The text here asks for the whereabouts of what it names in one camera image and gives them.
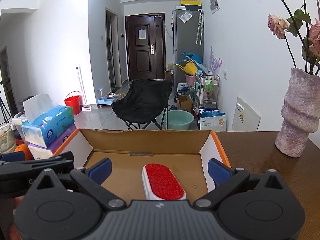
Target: wooden table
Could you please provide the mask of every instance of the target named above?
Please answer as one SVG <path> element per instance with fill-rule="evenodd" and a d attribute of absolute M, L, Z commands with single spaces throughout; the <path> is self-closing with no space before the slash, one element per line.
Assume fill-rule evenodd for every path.
<path fill-rule="evenodd" d="M 302 204 L 306 221 L 299 240 L 320 239 L 320 150 L 308 140 L 300 158 L 282 154 L 275 146 L 278 132 L 217 133 L 232 168 L 263 174 L 276 169 Z"/>

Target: flower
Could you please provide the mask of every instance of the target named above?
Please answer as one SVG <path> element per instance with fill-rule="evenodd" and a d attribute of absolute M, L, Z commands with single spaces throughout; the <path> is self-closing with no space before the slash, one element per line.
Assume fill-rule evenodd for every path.
<path fill-rule="evenodd" d="M 320 56 L 320 21 L 316 19 L 316 24 L 311 25 L 309 40 L 312 41 L 312 45 L 309 47 L 310 51 L 315 56 Z"/>
<path fill-rule="evenodd" d="M 269 15 L 268 26 L 273 35 L 277 35 L 278 39 L 284 39 L 284 30 L 289 28 L 285 19 L 274 15 Z"/>

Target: vase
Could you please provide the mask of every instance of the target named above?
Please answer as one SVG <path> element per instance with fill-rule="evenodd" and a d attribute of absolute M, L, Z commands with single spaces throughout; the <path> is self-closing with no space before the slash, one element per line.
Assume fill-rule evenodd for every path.
<path fill-rule="evenodd" d="M 309 133 L 316 132 L 319 127 L 320 77 L 292 68 L 281 115 L 284 121 L 276 147 L 282 153 L 298 158 L 306 147 Z"/>

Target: folding chair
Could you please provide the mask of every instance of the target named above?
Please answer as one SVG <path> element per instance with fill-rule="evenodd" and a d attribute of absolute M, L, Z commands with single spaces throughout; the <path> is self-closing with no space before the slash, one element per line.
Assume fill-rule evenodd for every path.
<path fill-rule="evenodd" d="M 128 130 L 133 130 L 132 127 L 144 130 L 151 123 L 162 130 L 165 113 L 168 128 L 168 100 L 171 91 L 171 84 L 166 80 L 134 80 L 127 95 L 111 106 L 116 116 L 128 126 Z M 162 112 L 162 121 L 159 124 L 156 118 Z"/>

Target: gray refrigerator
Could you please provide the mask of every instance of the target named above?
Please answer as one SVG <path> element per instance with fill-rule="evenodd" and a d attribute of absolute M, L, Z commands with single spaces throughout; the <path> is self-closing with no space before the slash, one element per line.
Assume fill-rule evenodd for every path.
<path fill-rule="evenodd" d="M 200 12 L 192 11 L 193 16 L 185 23 L 180 20 L 179 15 L 184 10 L 173 10 L 173 70 L 174 70 L 174 91 L 177 93 L 178 83 L 186 83 L 185 73 L 176 67 L 176 63 L 184 59 L 182 52 L 198 54 L 203 61 L 203 41 L 196 45 L 198 22 Z"/>

